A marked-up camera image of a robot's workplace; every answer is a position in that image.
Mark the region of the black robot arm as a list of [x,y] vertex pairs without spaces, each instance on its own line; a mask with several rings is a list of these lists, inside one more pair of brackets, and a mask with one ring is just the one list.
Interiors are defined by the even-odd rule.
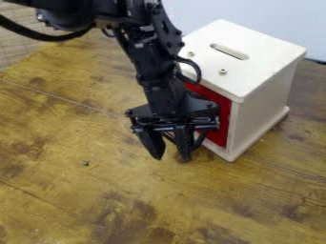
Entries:
[[35,40],[61,42],[99,28],[114,37],[137,70],[149,103],[126,111],[132,131],[150,155],[164,157],[166,140],[172,140],[184,159],[220,129],[220,106],[186,88],[201,84],[200,77],[184,75],[180,65],[200,65],[180,56],[185,47],[182,31],[176,27],[162,0],[5,0],[37,10],[46,26],[66,31],[49,35],[18,24],[0,14],[0,27]]

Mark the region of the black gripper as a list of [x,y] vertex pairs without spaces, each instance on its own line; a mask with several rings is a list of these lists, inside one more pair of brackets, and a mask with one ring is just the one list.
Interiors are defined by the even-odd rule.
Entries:
[[130,109],[126,116],[150,155],[161,160],[166,151],[162,132],[176,133],[177,148],[185,161],[192,159],[194,131],[220,129],[218,105],[196,97],[176,77],[146,79],[137,76],[148,104]]

